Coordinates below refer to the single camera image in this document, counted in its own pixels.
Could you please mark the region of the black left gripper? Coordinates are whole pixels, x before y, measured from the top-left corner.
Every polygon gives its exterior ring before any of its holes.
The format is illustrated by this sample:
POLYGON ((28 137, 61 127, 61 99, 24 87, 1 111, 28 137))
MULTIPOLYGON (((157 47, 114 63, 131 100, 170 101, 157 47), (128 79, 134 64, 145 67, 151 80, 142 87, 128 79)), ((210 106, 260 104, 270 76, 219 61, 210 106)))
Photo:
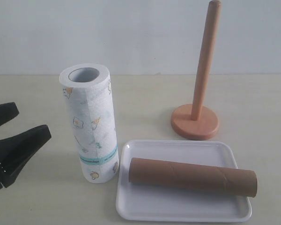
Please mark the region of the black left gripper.
MULTIPOLYGON (((15 102, 0 104, 0 126, 19 114, 15 102)), ((0 140, 0 190, 12 185, 23 167, 50 139, 47 125, 0 140)))

